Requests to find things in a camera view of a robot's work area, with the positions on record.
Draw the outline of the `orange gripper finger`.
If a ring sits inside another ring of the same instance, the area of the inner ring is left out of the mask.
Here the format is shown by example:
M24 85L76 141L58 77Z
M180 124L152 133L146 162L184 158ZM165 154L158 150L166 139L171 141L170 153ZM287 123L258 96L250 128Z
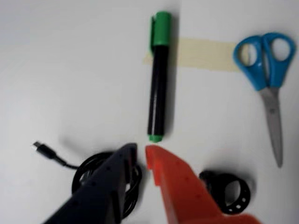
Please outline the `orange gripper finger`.
M167 221L170 224L257 224L252 215L228 216L180 157L158 146L145 147L147 166L160 187Z

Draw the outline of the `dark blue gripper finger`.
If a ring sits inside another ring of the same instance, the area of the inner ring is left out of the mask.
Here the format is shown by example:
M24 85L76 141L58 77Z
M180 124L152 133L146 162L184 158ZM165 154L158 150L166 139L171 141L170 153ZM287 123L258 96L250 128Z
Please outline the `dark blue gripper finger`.
M46 224L119 224L137 203L137 144L95 154L73 178L72 196Z

